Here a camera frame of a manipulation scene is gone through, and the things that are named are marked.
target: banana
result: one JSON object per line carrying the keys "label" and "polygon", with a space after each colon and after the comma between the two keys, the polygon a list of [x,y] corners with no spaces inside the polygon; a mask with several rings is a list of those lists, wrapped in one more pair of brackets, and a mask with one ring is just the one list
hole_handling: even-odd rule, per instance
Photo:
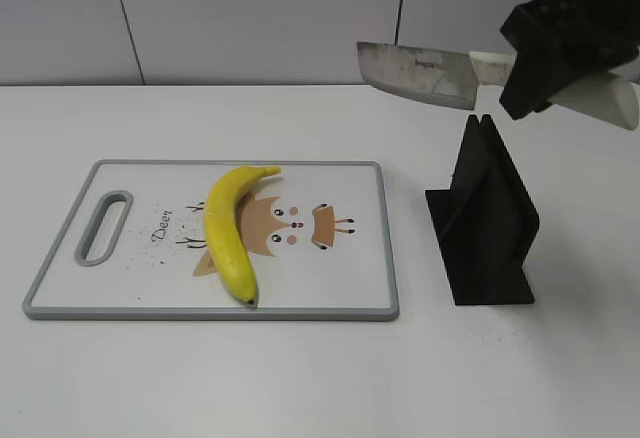
{"label": "banana", "polygon": [[255,306],[256,276],[236,224],[236,206],[262,178],[280,173],[279,166],[241,166],[220,178],[204,204],[205,239],[227,291]]}

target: cutting board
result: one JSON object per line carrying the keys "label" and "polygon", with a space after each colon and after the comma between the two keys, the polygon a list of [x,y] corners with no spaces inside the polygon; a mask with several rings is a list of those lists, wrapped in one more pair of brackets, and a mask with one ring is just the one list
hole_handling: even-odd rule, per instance
{"label": "cutting board", "polygon": [[[256,308],[227,293],[204,243],[203,201],[245,164],[282,167],[238,207]],[[100,161],[23,309],[33,319],[392,320],[399,307],[380,167]]]}

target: black knife holder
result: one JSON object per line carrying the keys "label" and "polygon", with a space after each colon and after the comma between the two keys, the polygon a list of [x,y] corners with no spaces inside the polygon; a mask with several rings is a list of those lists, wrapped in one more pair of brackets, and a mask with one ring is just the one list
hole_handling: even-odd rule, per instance
{"label": "black knife holder", "polygon": [[469,116],[450,189],[425,195],[456,305],[534,302],[522,263],[540,221],[491,116]]}

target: knife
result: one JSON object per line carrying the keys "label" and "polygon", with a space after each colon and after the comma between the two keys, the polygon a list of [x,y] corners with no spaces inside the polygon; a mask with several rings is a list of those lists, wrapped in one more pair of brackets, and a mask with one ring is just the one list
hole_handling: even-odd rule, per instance
{"label": "knife", "polygon": [[[473,110],[480,85],[504,86],[514,55],[469,54],[383,43],[358,43],[358,62],[365,83],[411,100]],[[550,98],[550,102],[627,130],[640,121],[640,87],[613,73],[583,77]]]}

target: white table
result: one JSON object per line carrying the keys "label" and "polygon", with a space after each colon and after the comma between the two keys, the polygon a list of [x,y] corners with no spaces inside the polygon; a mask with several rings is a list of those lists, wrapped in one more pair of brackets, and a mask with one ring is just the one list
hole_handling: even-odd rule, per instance
{"label": "white table", "polygon": [[[425,188],[466,113],[365,86],[0,89],[0,436],[603,437],[640,424],[640,132],[479,96],[541,216],[537,302],[453,305]],[[101,158],[375,160],[391,323],[35,322],[21,301]]]}

